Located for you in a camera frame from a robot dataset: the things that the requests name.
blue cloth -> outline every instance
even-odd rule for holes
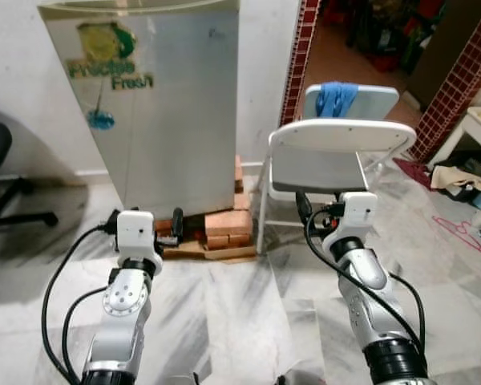
[[[315,101],[317,117],[343,118],[353,104],[358,85],[352,83],[323,83]]]

white marble floor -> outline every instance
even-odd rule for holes
[[[439,385],[481,384],[481,253],[432,219],[459,223],[475,209],[426,191],[392,164],[377,194],[368,244],[422,295],[431,377]],[[97,184],[40,189],[9,208],[53,209],[61,221],[54,229],[0,230],[0,384],[64,384],[42,350],[42,293],[75,238],[119,206],[112,186]],[[295,215],[292,206],[270,207],[269,215]],[[139,385],[180,385],[180,376],[192,371],[204,385],[271,385],[291,367],[305,373],[308,380],[297,381],[302,385],[370,383],[336,275],[307,250],[299,231],[266,234],[267,254],[255,262],[164,263],[151,295]],[[57,351],[67,307],[103,286],[115,257],[111,239],[94,235],[63,271],[48,317]],[[400,286],[396,292],[417,327],[413,298]],[[99,300],[90,298],[75,312],[69,348],[78,371],[99,322]]]

white refrigerator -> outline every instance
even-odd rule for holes
[[[233,205],[238,0],[39,7],[125,208]]]

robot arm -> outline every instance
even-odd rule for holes
[[[162,271],[155,252],[153,216],[118,215],[119,268],[103,294],[103,317],[91,343],[81,384],[132,385],[139,371],[144,324],[151,312],[152,279]]]
[[[297,193],[296,201],[301,220],[308,223],[312,209],[305,194]],[[398,317],[404,318],[389,274],[374,251],[364,246],[366,234],[374,223],[377,202],[378,198],[370,192],[343,193],[339,202],[326,207],[330,213],[326,229],[313,226],[313,234],[307,234],[309,226],[306,226],[305,235],[319,236],[324,254],[333,258],[331,264],[339,273],[339,270],[344,273],[339,274],[338,287],[348,306],[351,328],[366,357],[373,384],[435,385],[427,378],[426,360],[418,340],[360,285],[346,277],[362,283]]]

black cable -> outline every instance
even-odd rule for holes
[[[331,267],[333,270],[335,270],[337,273],[339,273],[341,276],[343,276],[345,279],[347,279],[349,282],[351,282],[353,285],[355,285],[357,288],[360,290],[364,291],[367,295],[369,295],[373,300],[375,300],[383,309],[388,311],[390,315],[392,315],[396,321],[398,321],[401,326],[404,328],[404,330],[408,333],[410,336],[411,340],[415,344],[415,346],[418,348],[418,352],[421,355],[421,358],[424,362],[424,365],[426,365],[426,356],[424,355],[424,347],[421,345],[420,340],[418,339],[416,333],[414,330],[411,328],[410,324],[401,317],[401,315],[398,314],[388,303],[386,303],[383,299],[381,299],[375,292],[372,290],[368,289],[363,283],[361,283],[359,280],[354,279],[351,277],[348,273],[346,273],[344,270],[338,268],[338,266],[335,263],[332,263],[329,261],[322,253],[317,249],[317,247],[313,244],[312,238],[310,237],[310,229],[313,224],[313,220],[317,215],[320,213],[327,213],[326,210],[321,209],[319,211],[316,211],[313,213],[310,218],[306,222],[305,226],[305,239],[306,243],[308,246],[311,248],[313,253],[325,264],[327,264],[329,267]]]
[[[48,300],[50,299],[50,294],[51,290],[54,287],[55,281],[57,280],[57,277],[60,275],[61,271],[63,270],[64,266],[67,264],[69,261],[71,255],[73,252],[76,250],[77,247],[79,247],[80,243],[91,233],[95,231],[101,230],[103,227],[101,225],[98,225],[96,227],[93,227],[92,229],[89,229],[86,231],[84,234],[82,234],[79,239],[70,247],[70,249],[67,251],[66,256],[64,257],[63,261],[55,271],[53,277],[51,280],[48,282],[48,286],[46,287],[45,295],[44,298],[42,299],[42,309],[41,309],[41,336],[42,336],[42,345],[45,349],[46,354],[48,355],[48,358],[50,361],[54,364],[55,369],[61,374],[62,377],[71,385],[79,385],[79,381],[75,382],[75,379],[72,378],[67,371],[67,369],[61,364],[57,356],[55,355],[54,351],[51,348],[50,345],[50,340],[48,339],[48,328],[46,326],[46,316],[47,316],[47,311],[48,311]]]
[[[418,311],[419,339],[420,339],[421,347],[422,349],[424,349],[426,347],[426,317],[424,315],[424,305],[422,304],[420,295],[418,295],[417,290],[406,279],[399,277],[394,273],[389,273],[389,275],[396,281],[402,283],[412,293],[412,295],[415,298],[415,303],[417,304],[417,311]]]
[[[80,383],[80,379],[77,376],[75,369],[73,368],[73,365],[71,365],[71,360],[70,360],[70,355],[68,353],[67,349],[67,335],[68,331],[70,329],[70,321],[71,321],[71,316],[73,315],[73,312],[75,311],[76,307],[82,302],[84,299],[90,297],[91,295],[95,295],[97,293],[101,293],[102,291],[105,291],[107,287],[100,287],[98,289],[94,289],[92,291],[89,291],[80,297],[78,297],[70,306],[66,313],[66,317],[64,318],[64,326],[63,326],[63,340],[62,340],[62,349],[63,349],[63,361],[64,364],[66,365],[67,371],[73,379],[76,379],[78,383]]]

